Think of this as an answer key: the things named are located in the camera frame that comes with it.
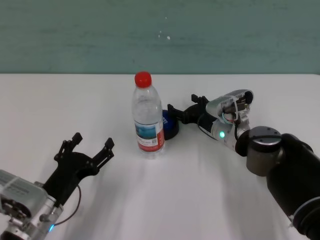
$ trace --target blue object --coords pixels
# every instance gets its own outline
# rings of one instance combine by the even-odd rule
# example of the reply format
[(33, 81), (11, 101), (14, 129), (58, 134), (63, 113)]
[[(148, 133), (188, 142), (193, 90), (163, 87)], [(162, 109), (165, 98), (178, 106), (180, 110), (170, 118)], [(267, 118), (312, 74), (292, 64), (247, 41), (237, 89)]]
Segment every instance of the blue object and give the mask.
[(55, 227), (54, 224), (52, 224), (52, 225), (50, 226), (50, 228), (49, 228), (49, 233), (54, 229), (54, 227)]
[(179, 132), (179, 123), (177, 119), (169, 117), (168, 110), (162, 110), (164, 139), (172, 139)]

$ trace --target bottle label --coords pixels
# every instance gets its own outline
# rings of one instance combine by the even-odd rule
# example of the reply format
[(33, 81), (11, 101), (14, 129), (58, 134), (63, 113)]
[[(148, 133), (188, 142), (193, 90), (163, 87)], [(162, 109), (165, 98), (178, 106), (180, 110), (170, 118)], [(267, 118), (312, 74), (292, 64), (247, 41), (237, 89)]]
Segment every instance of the bottle label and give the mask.
[(146, 152), (155, 152), (165, 143), (164, 123), (144, 125), (135, 122), (136, 139), (139, 148)]

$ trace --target table surface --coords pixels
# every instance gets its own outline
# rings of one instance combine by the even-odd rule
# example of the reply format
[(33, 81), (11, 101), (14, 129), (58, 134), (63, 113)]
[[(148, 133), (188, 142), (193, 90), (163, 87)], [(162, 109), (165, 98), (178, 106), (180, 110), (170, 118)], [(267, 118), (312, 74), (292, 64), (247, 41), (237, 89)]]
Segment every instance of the table surface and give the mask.
[[(108, 137), (115, 157), (81, 183), (77, 214), (46, 240), (303, 240), (246, 159), (180, 125), (165, 153), (144, 159), (131, 114), (132, 75), (0, 74), (1, 169), (45, 182), (63, 140), (93, 157)], [(250, 126), (292, 133), (320, 154), (318, 75), (154, 75), (163, 108), (185, 109), (191, 94), (209, 100), (250, 89)], [(64, 205), (69, 216), (78, 191)], [(0, 230), (7, 225), (0, 217)]]

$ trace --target plastic bottle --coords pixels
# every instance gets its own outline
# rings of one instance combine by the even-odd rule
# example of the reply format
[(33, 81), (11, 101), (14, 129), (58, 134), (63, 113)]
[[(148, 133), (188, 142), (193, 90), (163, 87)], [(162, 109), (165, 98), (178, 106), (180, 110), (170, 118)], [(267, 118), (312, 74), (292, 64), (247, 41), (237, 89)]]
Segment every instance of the plastic bottle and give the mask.
[(152, 86), (150, 73), (138, 72), (132, 97), (132, 116), (139, 148), (148, 155), (160, 152), (165, 144), (161, 100)]

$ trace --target green wall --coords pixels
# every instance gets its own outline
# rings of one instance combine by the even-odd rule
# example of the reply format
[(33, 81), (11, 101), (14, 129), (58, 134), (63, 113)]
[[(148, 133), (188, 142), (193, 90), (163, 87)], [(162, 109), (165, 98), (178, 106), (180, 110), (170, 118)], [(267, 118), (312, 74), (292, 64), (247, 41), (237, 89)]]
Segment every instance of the green wall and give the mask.
[(0, 0), (0, 73), (140, 70), (320, 73), (320, 0)]

